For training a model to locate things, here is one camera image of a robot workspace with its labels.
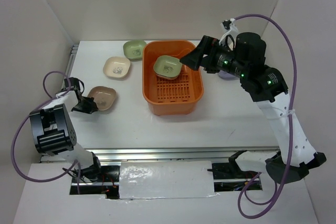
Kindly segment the brown plate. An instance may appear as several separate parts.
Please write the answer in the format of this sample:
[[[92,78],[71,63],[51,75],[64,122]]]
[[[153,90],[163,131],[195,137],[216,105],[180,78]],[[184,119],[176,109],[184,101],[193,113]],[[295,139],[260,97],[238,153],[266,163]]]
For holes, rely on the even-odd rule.
[[[179,74],[173,74],[172,76],[170,76],[170,75],[160,74],[160,73],[156,73],[156,72],[155,72],[155,75],[158,78],[161,78],[161,79],[164,79],[164,80],[175,80],[179,76]]]

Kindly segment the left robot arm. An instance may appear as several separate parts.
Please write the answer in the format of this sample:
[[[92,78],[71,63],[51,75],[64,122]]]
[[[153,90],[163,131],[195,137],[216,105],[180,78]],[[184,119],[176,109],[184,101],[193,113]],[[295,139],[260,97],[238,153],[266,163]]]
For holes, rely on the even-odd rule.
[[[94,98],[82,95],[84,83],[78,78],[64,80],[65,87],[56,99],[30,112],[29,120],[35,148],[40,154],[60,156],[73,163],[78,161],[80,176],[91,182],[103,177],[103,167],[97,156],[85,150],[78,142],[70,112],[92,114],[98,111]]]

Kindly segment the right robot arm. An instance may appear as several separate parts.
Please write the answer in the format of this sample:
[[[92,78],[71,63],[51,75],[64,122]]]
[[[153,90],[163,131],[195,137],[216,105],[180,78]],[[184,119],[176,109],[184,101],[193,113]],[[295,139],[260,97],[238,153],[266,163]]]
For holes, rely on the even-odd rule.
[[[256,33],[237,35],[233,48],[218,39],[203,36],[197,47],[180,59],[192,70],[203,67],[207,73],[228,72],[239,78],[241,87],[268,120],[279,145],[278,152],[239,151],[229,158],[229,173],[236,178],[248,171],[266,173],[277,184],[302,180],[313,168],[326,162],[326,156],[309,143],[290,110],[288,86],[276,68],[265,64],[266,43]]]

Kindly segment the yellow plate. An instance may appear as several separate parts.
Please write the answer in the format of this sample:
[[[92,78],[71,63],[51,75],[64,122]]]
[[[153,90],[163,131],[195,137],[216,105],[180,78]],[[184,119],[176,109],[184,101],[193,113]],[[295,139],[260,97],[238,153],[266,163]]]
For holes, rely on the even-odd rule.
[[[184,78],[184,76],[187,76],[188,74],[188,67],[186,67],[185,65],[182,65],[182,68],[181,68],[181,71],[180,71],[180,74],[178,76],[177,79],[175,80],[170,80],[170,81],[177,81],[177,80],[182,80]]]

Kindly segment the pink-brown plate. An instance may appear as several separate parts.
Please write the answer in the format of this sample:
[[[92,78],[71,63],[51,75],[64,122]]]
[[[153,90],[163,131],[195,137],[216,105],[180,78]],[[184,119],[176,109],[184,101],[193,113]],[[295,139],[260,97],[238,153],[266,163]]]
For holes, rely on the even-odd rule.
[[[113,88],[96,86],[89,91],[88,97],[93,98],[99,111],[106,111],[112,107],[117,98],[117,92]]]

